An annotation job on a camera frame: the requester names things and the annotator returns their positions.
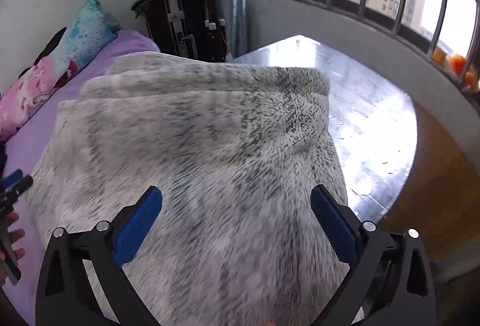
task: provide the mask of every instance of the wooden floor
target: wooden floor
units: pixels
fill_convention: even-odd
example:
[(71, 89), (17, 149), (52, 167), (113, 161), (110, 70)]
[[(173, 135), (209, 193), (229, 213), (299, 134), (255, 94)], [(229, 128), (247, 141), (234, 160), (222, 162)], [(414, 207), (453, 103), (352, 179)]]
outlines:
[(380, 227), (398, 233), (417, 229), (435, 260), (480, 233), (480, 176), (443, 126), (422, 106), (414, 106), (415, 160)]

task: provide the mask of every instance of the glass tabletop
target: glass tabletop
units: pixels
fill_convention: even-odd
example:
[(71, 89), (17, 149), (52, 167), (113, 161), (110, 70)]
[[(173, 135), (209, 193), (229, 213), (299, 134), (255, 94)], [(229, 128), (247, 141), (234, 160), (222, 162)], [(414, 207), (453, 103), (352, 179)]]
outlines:
[(378, 222), (397, 199), (415, 156), (417, 118), (408, 94), (345, 54), (301, 35), (234, 63), (316, 68), (327, 75), (329, 131), (349, 207), (360, 220)]

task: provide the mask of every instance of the pillow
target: pillow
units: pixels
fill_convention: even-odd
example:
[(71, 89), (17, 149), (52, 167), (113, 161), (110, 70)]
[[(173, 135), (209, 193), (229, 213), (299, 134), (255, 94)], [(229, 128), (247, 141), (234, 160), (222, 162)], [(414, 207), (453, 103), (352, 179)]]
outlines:
[(87, 0), (53, 53), (59, 61), (63, 59), (68, 59), (68, 63), (73, 61), (78, 67), (78, 72), (116, 38), (111, 26), (105, 22), (99, 1)]
[(88, 0), (58, 46), (26, 71), (2, 96), (0, 141), (15, 134), (56, 88), (84, 69), (114, 39), (116, 36), (105, 22), (100, 3)]
[(51, 53), (8, 89), (0, 101), (0, 141), (6, 141), (15, 134), (50, 98), (63, 74), (59, 73), (59, 66), (55, 65)]

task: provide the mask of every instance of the pink floral pillowcase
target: pink floral pillowcase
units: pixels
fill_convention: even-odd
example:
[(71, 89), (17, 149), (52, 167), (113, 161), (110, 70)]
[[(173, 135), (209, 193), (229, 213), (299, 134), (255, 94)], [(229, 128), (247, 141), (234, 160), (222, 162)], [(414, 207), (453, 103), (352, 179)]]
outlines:
[[(55, 69), (54, 54), (43, 58), (16, 81), (0, 100), (0, 141), (15, 134), (55, 92), (61, 77)], [(70, 62), (68, 76), (78, 67)]]

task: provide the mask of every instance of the fleece blanket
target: fleece blanket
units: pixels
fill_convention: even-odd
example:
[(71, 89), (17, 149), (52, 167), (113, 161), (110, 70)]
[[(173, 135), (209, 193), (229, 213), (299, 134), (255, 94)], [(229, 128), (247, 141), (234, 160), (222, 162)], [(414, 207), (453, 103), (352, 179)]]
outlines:
[(347, 203), (325, 75), (157, 53), (108, 74), (59, 104), (33, 170), (26, 201), (43, 244), (58, 226), (112, 220), (155, 185), (162, 213), (123, 270), (160, 324), (309, 325), (348, 269), (309, 205), (319, 183)]

